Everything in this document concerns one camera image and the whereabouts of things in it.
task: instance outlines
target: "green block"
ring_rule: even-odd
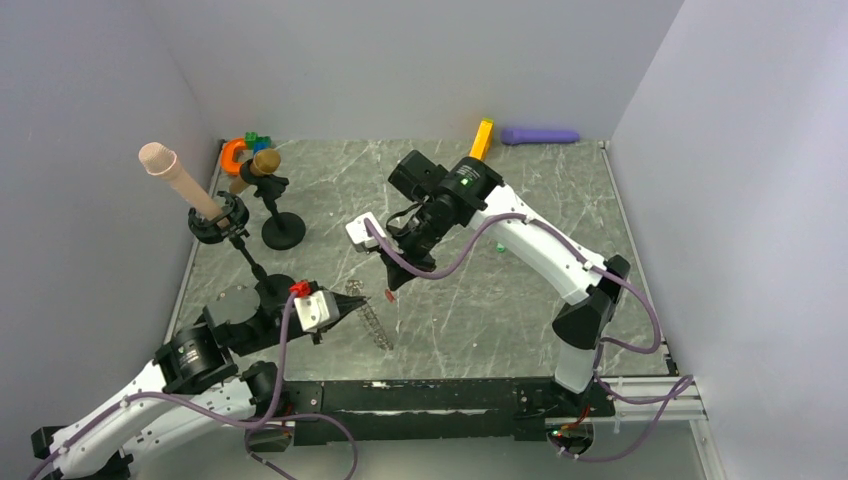
[[[247,132],[244,134],[244,143],[247,144],[247,148],[250,150],[253,150],[253,145],[256,143],[256,140],[258,140],[256,132]]]

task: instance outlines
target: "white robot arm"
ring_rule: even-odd
[[[592,380],[601,332],[612,317],[620,293],[617,284],[590,267],[625,278],[630,265],[620,256],[606,260],[568,238],[530,208],[500,175],[474,158],[460,160],[448,172],[413,150],[398,163],[389,183],[418,208],[406,225],[399,228],[387,222],[386,235],[369,212],[346,227],[357,250],[380,251],[389,288],[396,290],[415,277],[398,260],[418,269],[425,278],[442,278],[444,275],[426,273],[435,270],[430,250],[454,225],[485,229],[539,272],[565,300],[566,306],[552,325],[560,340],[554,378],[571,392],[575,403],[580,403]],[[384,248],[392,248],[386,241],[389,237],[400,253]],[[578,261],[557,237],[569,242],[585,261]]]
[[[318,340],[365,302],[364,297],[337,294],[315,283],[300,282],[292,289],[298,295],[293,301],[296,314],[286,332],[281,332],[279,310],[262,308],[253,289],[232,287],[207,305],[202,322],[177,332],[138,376],[101,406],[66,427],[42,427],[33,433],[35,456],[49,460],[50,471],[41,478],[129,478],[160,453],[221,426],[209,415],[180,408],[169,399],[190,401],[232,420],[261,416],[270,408],[281,412],[288,406],[284,399],[272,401],[276,365],[256,362],[237,375],[229,351],[247,354],[305,335]]]

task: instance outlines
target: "stand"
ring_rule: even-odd
[[[188,211],[188,228],[201,243],[207,245],[221,243],[225,238],[228,239],[250,264],[250,272],[257,281],[255,288],[259,293],[262,307],[268,311],[273,311],[286,302],[289,287],[294,285],[294,280],[288,275],[279,273],[268,275],[262,265],[256,263],[250,252],[247,251],[247,245],[243,238],[250,236],[244,228],[248,219],[250,219],[250,212],[244,206],[244,202],[236,195],[218,192],[218,196],[224,198],[224,206],[221,207],[223,213],[213,219],[204,220],[192,208]],[[221,228],[218,226],[218,222],[224,218],[230,224],[226,228]]]
[[[303,219],[291,212],[277,210],[279,199],[289,184],[289,179],[276,175],[257,176],[250,171],[253,159],[242,164],[239,176],[248,185],[256,185],[253,196],[261,198],[271,218],[262,225],[262,241],[273,250],[288,250],[296,247],[306,235]]]

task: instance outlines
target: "purple toy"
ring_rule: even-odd
[[[574,143],[578,140],[580,140],[580,134],[574,130],[504,128],[501,131],[501,143],[504,145],[519,145],[521,143]]]

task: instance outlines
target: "cable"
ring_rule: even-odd
[[[400,218],[400,217],[406,215],[407,213],[415,210],[416,208],[418,208],[420,206],[421,206],[421,202],[415,202],[412,205],[410,205],[409,207],[407,207],[407,208],[405,208],[405,209],[403,209],[399,212],[391,214],[391,216],[389,216],[389,218],[386,219],[386,223],[384,225],[384,228],[386,229],[386,231],[387,232],[389,231],[389,224],[392,222],[392,220],[394,220],[396,218]]]
[[[568,452],[575,456],[583,455],[584,453],[586,453],[586,451],[592,447],[592,443],[594,443],[595,441],[593,432],[590,432],[589,430],[587,430],[585,437],[572,436],[572,432],[570,431],[567,431],[566,433],[568,433],[568,435],[563,435],[562,432],[557,432],[556,434],[554,434],[554,432],[545,432],[545,437],[548,439],[548,442],[550,442],[556,447],[559,447],[557,450]],[[574,444],[579,442],[582,438],[586,439],[586,444],[583,445],[583,449],[579,452],[571,452],[571,448],[574,446]]]
[[[674,384],[674,386],[672,387],[672,391],[677,389],[678,387],[685,389],[685,387],[688,387],[692,383],[693,383],[692,376],[687,375],[685,377],[682,377],[680,380],[677,381],[677,383]],[[616,453],[615,455],[610,455],[608,457],[589,457],[589,458],[586,458],[586,457],[582,457],[580,455],[574,455],[574,454],[572,454],[572,453],[570,453],[570,452],[568,452],[567,450],[564,450],[564,449],[558,448],[557,450],[559,451],[559,453],[562,453],[562,454],[568,456],[569,458],[573,458],[574,460],[580,460],[582,462],[605,463],[605,462],[614,462],[616,460],[621,460],[622,458],[624,458],[624,457],[630,455],[631,453],[633,453],[634,451],[636,451],[636,449],[638,449],[639,447],[642,446],[643,443],[645,443],[645,440],[648,439],[648,436],[651,435],[651,432],[653,432],[654,429],[657,428],[657,424],[659,424],[659,422],[660,422],[660,417],[662,417],[662,414],[665,411],[665,408],[668,407],[668,402],[670,402],[671,400],[672,400],[671,398],[666,398],[665,400],[663,400],[662,405],[660,405],[659,410],[657,410],[657,414],[654,415],[653,420],[651,420],[651,423],[649,423],[648,426],[645,427],[645,430],[642,431],[642,434],[639,435],[639,438],[637,438],[636,441],[631,443],[629,447],[627,447],[624,450]]]
[[[393,248],[391,248],[391,246],[386,241],[386,239],[384,237],[382,237],[377,232],[377,229],[374,228],[374,225],[368,219],[365,219],[364,224],[365,224],[366,230],[368,230],[368,233],[374,239],[377,240],[377,243],[380,245],[380,248],[389,257],[391,257],[392,260],[394,260],[398,265],[400,265],[401,268],[403,268],[407,272],[412,273],[413,275],[416,275],[418,277],[426,278],[426,279],[429,279],[429,280],[439,280],[439,279],[445,278],[448,275],[450,275],[451,273],[453,273],[459,267],[459,265],[462,264],[462,262],[465,260],[465,258],[468,256],[469,252],[471,251],[471,248],[474,246],[474,243],[480,238],[480,236],[483,234],[483,232],[487,228],[489,228],[490,226],[492,226],[496,222],[501,222],[501,221],[505,221],[505,220],[527,221],[527,216],[522,214],[522,213],[502,213],[500,215],[493,215],[493,216],[487,218],[486,220],[483,221],[483,223],[480,224],[480,227],[477,228],[477,231],[474,232],[474,234],[468,240],[468,243],[465,244],[465,247],[463,247],[462,251],[459,253],[459,256],[457,256],[457,258],[453,261],[453,263],[451,263],[446,269],[441,270],[441,271],[437,271],[437,272],[425,272],[423,270],[419,270],[419,269],[415,268],[409,262],[404,260],[397,252],[395,252],[395,250]],[[546,222],[538,220],[538,219],[531,219],[528,223],[535,225],[535,226],[541,228],[542,230],[545,230],[548,234],[550,234],[551,236],[556,238],[572,255],[574,255],[574,258],[576,258],[578,262],[580,262],[582,264],[586,264],[588,262],[588,259],[585,256],[583,256],[583,254],[581,254],[580,251],[576,247],[574,247],[574,245],[571,244],[571,242],[565,237],[565,235],[560,233],[560,231],[557,230],[556,228],[554,228],[553,226],[547,224]],[[619,452],[618,454],[612,455],[612,456],[609,456],[609,457],[584,458],[584,457],[580,457],[579,454],[573,455],[569,452],[565,452],[567,455],[571,456],[574,459],[580,459],[580,460],[587,461],[587,462],[598,463],[598,462],[610,462],[610,461],[614,461],[614,460],[624,458],[627,455],[630,455],[631,453],[633,453],[636,449],[638,449],[642,445],[642,443],[644,443],[644,441],[648,438],[648,436],[651,434],[651,432],[653,432],[653,430],[656,428],[657,424],[659,423],[660,417],[662,416],[663,412],[665,411],[666,407],[668,406],[668,403],[672,399],[674,399],[675,397],[677,397],[678,395],[683,393],[683,391],[685,391],[690,385],[692,385],[692,383],[694,383],[694,377],[692,377],[692,375],[687,375],[685,377],[682,377],[680,380],[677,381],[677,383],[674,384],[674,386],[672,386],[671,390],[669,391],[669,393],[667,395],[664,395],[662,397],[648,398],[648,399],[642,399],[642,400],[634,400],[634,399],[626,398],[626,397],[614,392],[607,383],[605,383],[601,380],[600,376],[598,375],[597,367],[600,364],[601,355],[603,353],[603,344],[604,343],[611,343],[613,345],[617,345],[621,348],[624,348],[626,350],[630,350],[630,351],[636,352],[636,353],[651,354],[651,353],[654,353],[657,350],[659,350],[659,347],[662,343],[662,331],[660,329],[659,318],[657,318],[657,312],[654,310],[654,307],[651,305],[651,302],[648,300],[647,296],[644,293],[639,291],[636,287],[634,287],[627,280],[624,280],[623,278],[621,278],[617,275],[614,275],[613,273],[608,272],[608,271],[598,267],[597,265],[592,265],[592,264],[590,264],[590,265],[591,265],[591,268],[590,268],[591,271],[593,271],[593,272],[601,275],[603,278],[606,278],[606,279],[616,283],[617,285],[623,287],[624,289],[626,289],[627,291],[632,293],[636,297],[637,300],[639,300],[639,303],[641,303],[642,306],[645,308],[645,311],[648,313],[648,318],[651,320],[651,328],[653,330],[653,337],[654,337],[653,342],[651,343],[651,346],[649,346],[649,347],[639,347],[639,346],[632,345],[630,343],[627,343],[627,342],[624,342],[624,341],[621,341],[621,340],[618,340],[618,339],[612,338],[612,337],[601,337],[601,339],[600,339],[601,343],[599,344],[598,351],[597,351],[595,361],[594,361],[594,365],[593,365],[593,370],[594,370],[593,376],[594,376],[595,380],[598,382],[598,384],[601,386],[601,388],[603,388],[607,393],[609,393],[613,397],[615,397],[615,398],[617,398],[617,399],[619,399],[623,402],[626,402],[626,403],[630,403],[630,404],[633,404],[633,405],[647,405],[647,404],[651,404],[651,403],[662,402],[662,405],[660,405],[660,408],[657,411],[657,414],[654,416],[654,419],[651,421],[651,423],[648,425],[648,427],[645,428],[645,430],[642,432],[642,434],[639,436],[639,438],[635,442],[633,442],[633,444],[631,444],[629,447],[627,447],[623,451]],[[579,423],[583,421],[582,419],[585,418],[582,415],[581,415],[581,417],[582,417],[581,419],[578,419],[578,421],[575,422],[575,425],[579,425]]]
[[[456,260],[454,260],[453,263],[451,263],[444,270],[440,270],[440,271],[436,271],[436,272],[425,272],[424,270],[419,270],[419,269],[415,268],[412,264],[410,264],[409,262],[404,260],[400,256],[400,254],[398,254],[389,245],[389,242],[387,242],[386,239],[384,237],[382,237],[377,232],[377,229],[374,227],[374,224],[371,223],[370,220],[368,220],[366,218],[366,219],[364,219],[363,223],[365,224],[365,229],[368,230],[368,233],[375,240],[377,240],[377,243],[380,245],[380,248],[383,249],[383,251],[389,257],[391,257],[392,260],[395,261],[395,263],[400,265],[401,268],[403,268],[407,272],[409,272],[409,273],[411,273],[411,274],[413,274],[417,277],[426,278],[428,280],[441,280],[442,278],[447,277],[448,275],[453,273],[457,268],[459,268],[459,266],[465,260],[465,257],[467,257],[469,252],[471,252],[471,248],[474,246],[474,243],[477,242],[477,239],[479,239],[480,236],[483,235],[483,232],[485,232],[487,228],[491,227],[492,225],[494,225],[497,222],[501,222],[501,221],[504,221],[504,220],[522,220],[522,221],[524,221],[526,219],[527,219],[527,216],[524,215],[523,213],[502,213],[500,215],[493,215],[493,216],[487,218],[486,220],[483,221],[483,223],[480,224],[480,227],[477,228],[477,231],[474,232],[474,234],[468,240],[468,243],[465,244],[465,247],[462,248],[462,251],[459,253],[459,256],[456,257]],[[568,239],[565,237],[565,235],[563,235],[562,233],[559,232],[559,230],[557,230],[556,228],[548,225],[547,223],[545,223],[541,220],[537,220],[537,219],[531,220],[530,223],[541,228],[542,230],[545,230],[546,232],[551,234],[554,238],[559,240],[559,242],[562,243],[562,245],[572,255],[574,255],[574,257],[577,259],[578,262],[580,262],[582,264],[585,264],[587,262],[586,257],[584,257],[583,254],[581,254],[580,251],[577,250],[574,247],[574,245],[571,244],[570,241],[568,241]],[[648,312],[648,318],[650,318],[650,320],[651,320],[651,328],[653,329],[653,333],[654,333],[654,340],[651,343],[650,347],[638,347],[636,345],[632,345],[632,344],[629,344],[627,342],[623,342],[621,340],[618,340],[618,339],[615,339],[615,338],[610,338],[610,337],[603,337],[603,338],[601,338],[601,341],[612,343],[614,345],[618,345],[621,348],[624,348],[626,350],[630,350],[631,352],[636,352],[636,353],[650,354],[650,353],[654,353],[657,350],[659,350],[660,345],[662,344],[662,332],[660,331],[660,321],[657,318],[657,313],[656,313],[656,311],[654,311],[654,307],[652,307],[651,302],[648,301],[648,297],[646,297],[642,292],[640,292],[636,287],[634,287],[632,284],[630,284],[630,282],[628,282],[627,280],[624,280],[617,275],[613,275],[612,273],[610,273],[610,272],[608,272],[608,271],[606,271],[606,270],[604,270],[604,269],[602,269],[602,268],[600,268],[596,265],[592,265],[591,270],[593,272],[597,273],[597,274],[600,274],[602,277],[607,278],[610,281],[613,281],[616,284],[624,287],[630,293],[632,293],[636,297],[636,299],[639,300],[639,303],[641,303],[642,306],[645,308],[645,310]]]
[[[221,423],[224,423],[224,424],[227,424],[227,425],[231,425],[233,427],[239,427],[239,428],[244,428],[244,429],[249,429],[249,430],[262,428],[266,423],[268,423],[269,420],[271,420],[274,417],[274,412],[277,410],[277,407],[279,406],[281,393],[283,391],[283,373],[285,372],[285,366],[286,366],[286,342],[287,342],[288,326],[289,326],[289,320],[291,318],[292,306],[294,305],[294,299],[295,299],[296,296],[297,296],[297,294],[292,292],[289,295],[289,298],[286,300],[285,307],[283,308],[283,318],[280,321],[280,358],[279,358],[279,362],[277,364],[277,376],[274,380],[274,394],[273,394],[274,396],[271,399],[271,404],[268,406],[268,410],[265,412],[265,414],[259,420],[255,421],[255,422],[243,422],[243,421],[239,421],[239,420],[233,420],[231,418],[225,417],[225,416],[217,414],[215,412],[211,412],[209,410],[206,410],[199,405],[195,405],[194,403],[191,403],[189,400],[185,400],[183,398],[180,398],[180,397],[177,397],[177,396],[174,396],[174,395],[169,395],[169,394],[162,393],[162,392],[141,392],[141,393],[136,393],[136,394],[133,394],[133,395],[128,395],[128,396],[124,397],[124,399],[122,401],[105,408],[102,412],[100,412],[97,416],[95,416],[88,424],[86,424],[85,426],[80,428],[77,433],[72,435],[65,443],[62,444],[62,446],[60,448],[57,448],[56,450],[51,452],[50,455],[48,455],[44,460],[41,461],[41,463],[38,464],[36,469],[27,477],[27,480],[36,480],[36,478],[38,477],[38,474],[41,473],[42,470],[47,468],[48,465],[53,463],[53,461],[56,460],[56,458],[59,457],[60,452],[63,449],[70,448],[73,444],[78,442],[83,436],[85,436],[88,432],[90,432],[94,427],[99,425],[103,420],[105,420],[110,415],[115,413],[118,409],[122,408],[122,406],[121,406],[122,404],[129,405],[130,403],[132,403],[136,400],[141,400],[141,399],[145,399],[145,398],[153,398],[153,399],[157,399],[157,400],[164,400],[164,401],[167,401],[167,402],[175,403],[179,406],[188,408],[189,410],[191,410],[193,412],[199,413],[201,415],[205,415],[205,416],[207,416],[207,417],[209,417],[213,420],[216,420],[218,422],[221,422]],[[349,440],[351,440],[351,442],[353,442],[353,437],[350,436],[349,433],[350,432],[347,432],[345,435],[348,437]],[[355,465],[356,465],[356,457],[354,457],[354,466]]]
[[[586,420],[586,417],[589,416],[589,405],[586,405],[586,408],[580,413],[580,416],[577,417],[577,420],[572,423],[566,423],[565,425],[559,427],[560,430],[571,430],[580,426],[583,423],[583,420]]]
[[[273,421],[288,422],[288,421],[291,421],[291,420],[299,420],[299,419],[306,419],[306,418],[313,418],[313,419],[316,419],[316,420],[323,420],[325,422],[331,423],[336,428],[341,430],[341,432],[344,434],[344,436],[347,437],[348,442],[350,442],[351,447],[353,447],[353,464],[350,466],[350,470],[348,471],[344,480],[350,480],[351,478],[353,478],[353,473],[356,471],[356,466],[359,463],[359,450],[356,447],[356,441],[353,439],[353,435],[350,433],[350,430],[345,428],[345,426],[342,425],[341,422],[339,422],[338,420],[336,420],[333,417],[329,417],[327,415],[322,415],[320,413],[299,413],[299,414],[296,414],[296,415],[287,415],[285,417],[274,418]],[[266,424],[266,425],[264,425],[260,428],[245,431],[245,433],[244,433],[244,449],[245,449],[245,451],[247,451],[247,454],[250,455],[250,458],[252,458],[252,459],[256,460],[257,462],[261,463],[262,465],[265,465],[266,467],[270,468],[271,470],[273,470],[278,475],[285,477],[288,480],[297,480],[293,476],[289,475],[285,470],[283,470],[282,468],[275,465],[273,462],[269,462],[268,460],[265,460],[264,458],[259,456],[256,452],[254,452],[253,450],[250,449],[250,437],[253,436],[254,433],[258,433],[262,430],[270,430],[270,429],[288,430],[289,427],[286,427],[284,425]]]

